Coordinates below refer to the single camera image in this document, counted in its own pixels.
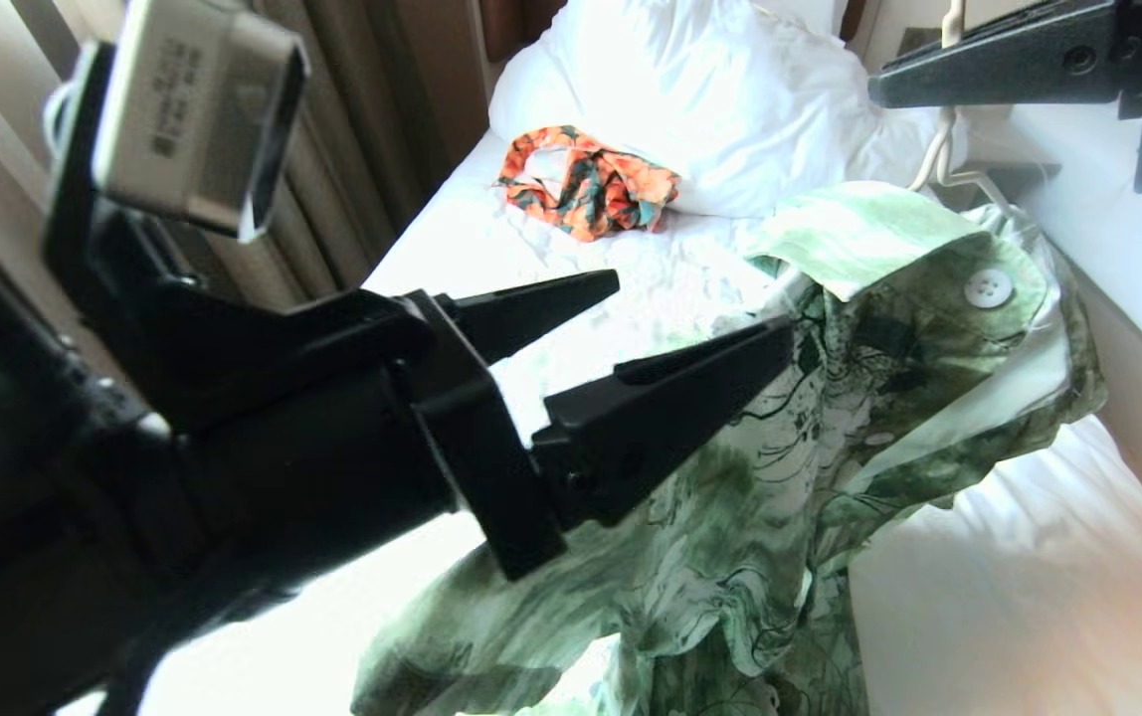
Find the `white button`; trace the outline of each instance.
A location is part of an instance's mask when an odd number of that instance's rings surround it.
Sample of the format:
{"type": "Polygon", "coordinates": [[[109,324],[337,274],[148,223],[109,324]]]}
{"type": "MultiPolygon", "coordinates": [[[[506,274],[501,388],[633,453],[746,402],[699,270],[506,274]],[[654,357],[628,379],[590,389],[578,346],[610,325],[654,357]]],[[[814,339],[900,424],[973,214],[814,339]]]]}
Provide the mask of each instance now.
{"type": "Polygon", "coordinates": [[[982,268],[965,284],[965,298],[979,308],[997,308],[1013,295],[1013,280],[999,268],[982,268]]]}

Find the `curtain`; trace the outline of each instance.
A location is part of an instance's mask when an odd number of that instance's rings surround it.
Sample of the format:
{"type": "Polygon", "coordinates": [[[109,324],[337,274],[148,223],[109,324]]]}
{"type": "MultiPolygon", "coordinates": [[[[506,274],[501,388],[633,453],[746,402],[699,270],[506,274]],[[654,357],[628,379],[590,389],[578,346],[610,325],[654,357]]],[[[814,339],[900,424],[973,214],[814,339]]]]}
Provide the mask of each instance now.
{"type": "Polygon", "coordinates": [[[359,285],[451,169],[395,0],[254,0],[303,37],[312,77],[270,233],[176,227],[220,293],[275,309],[359,285]]]}
{"type": "Polygon", "coordinates": [[[35,11],[24,17],[10,0],[0,0],[0,265],[45,320],[80,345],[95,370],[122,381],[111,355],[81,325],[40,259],[49,180],[40,111],[58,86],[58,63],[74,61],[75,41],[61,15],[54,17],[33,5],[27,9],[35,11]],[[62,33],[66,33],[65,55],[62,33]]]}

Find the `white bed sheet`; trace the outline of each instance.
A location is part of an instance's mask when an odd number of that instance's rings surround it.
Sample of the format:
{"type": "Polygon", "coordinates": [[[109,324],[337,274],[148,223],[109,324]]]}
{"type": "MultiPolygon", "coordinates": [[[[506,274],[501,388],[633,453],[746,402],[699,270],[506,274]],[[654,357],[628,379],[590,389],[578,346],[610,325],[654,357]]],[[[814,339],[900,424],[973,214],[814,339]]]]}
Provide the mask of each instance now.
{"type": "MultiPolygon", "coordinates": [[[[540,396],[653,352],[657,336],[702,335],[766,290],[735,251],[757,222],[670,216],[657,235],[577,243],[504,206],[492,182],[505,150],[485,135],[367,288],[464,297],[617,268],[620,295],[496,367],[521,435],[547,421],[540,396]]],[[[143,713],[347,713],[381,620],[481,542],[471,516],[431,522],[295,602],[177,650],[143,713]]],[[[950,512],[925,508],[877,534],[852,585],[876,715],[1142,715],[1142,489],[1095,418],[999,464],[950,512]]]]}

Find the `green patterned shirt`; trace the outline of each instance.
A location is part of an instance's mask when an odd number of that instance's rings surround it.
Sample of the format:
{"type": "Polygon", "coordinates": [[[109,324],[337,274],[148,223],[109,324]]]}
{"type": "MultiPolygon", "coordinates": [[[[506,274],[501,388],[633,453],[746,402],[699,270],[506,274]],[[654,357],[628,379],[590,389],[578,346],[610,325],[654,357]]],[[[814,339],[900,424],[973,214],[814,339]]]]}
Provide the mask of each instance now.
{"type": "Polygon", "coordinates": [[[1097,411],[1084,308],[1020,211],[874,182],[781,204],[745,262],[774,288],[718,330],[790,316],[788,370],[617,528],[517,584],[463,558],[376,639],[355,713],[868,713],[850,558],[1097,411]]]}

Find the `clothes hanger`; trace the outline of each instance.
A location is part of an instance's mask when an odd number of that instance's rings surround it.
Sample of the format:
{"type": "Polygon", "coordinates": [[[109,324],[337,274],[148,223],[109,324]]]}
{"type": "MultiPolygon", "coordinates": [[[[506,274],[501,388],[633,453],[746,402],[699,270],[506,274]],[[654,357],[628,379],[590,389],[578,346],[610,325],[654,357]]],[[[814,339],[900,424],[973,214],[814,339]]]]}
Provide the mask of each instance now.
{"type": "MultiPolygon", "coordinates": [[[[965,0],[952,0],[950,9],[943,15],[943,41],[941,46],[950,47],[960,41],[965,35],[965,0]]],[[[982,171],[950,172],[952,163],[952,129],[956,127],[956,107],[939,107],[938,131],[934,139],[930,140],[930,147],[925,151],[925,160],[922,162],[920,171],[916,172],[915,180],[907,188],[920,191],[925,183],[930,180],[930,174],[935,175],[935,182],[941,186],[959,186],[966,183],[975,183],[999,209],[1005,217],[1011,216],[1012,209],[1004,192],[995,186],[991,177],[982,171]]]]}

